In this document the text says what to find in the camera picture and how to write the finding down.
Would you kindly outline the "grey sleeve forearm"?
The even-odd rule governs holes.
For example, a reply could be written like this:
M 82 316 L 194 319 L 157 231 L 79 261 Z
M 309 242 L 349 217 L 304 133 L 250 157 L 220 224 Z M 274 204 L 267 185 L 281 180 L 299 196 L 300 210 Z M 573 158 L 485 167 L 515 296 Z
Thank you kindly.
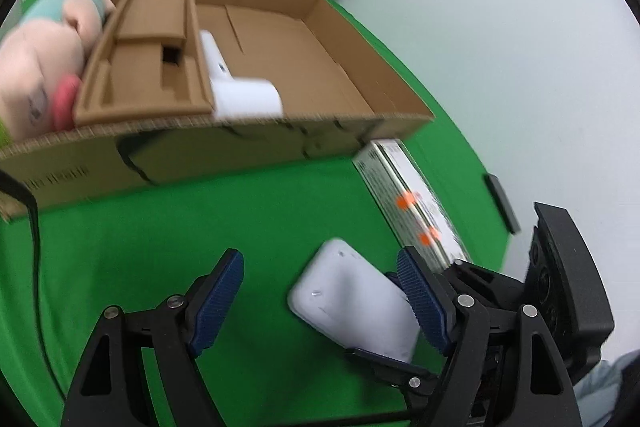
M 639 420 L 639 351 L 601 361 L 574 387 L 584 426 L 635 426 Z

